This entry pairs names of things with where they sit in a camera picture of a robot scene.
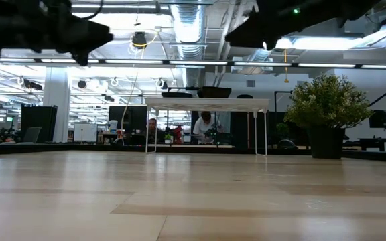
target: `person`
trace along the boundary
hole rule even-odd
[[[199,140],[199,143],[212,143],[214,139],[211,137],[206,137],[205,133],[216,127],[219,132],[222,132],[222,126],[220,121],[217,119],[217,125],[215,126],[215,116],[209,111],[204,111],[200,114],[200,118],[194,123],[193,134],[198,135],[196,138]]]
[[[165,141],[165,133],[157,128],[157,120],[151,118],[148,120],[148,143],[154,143],[155,141],[155,130],[157,129],[157,142],[162,143]]]

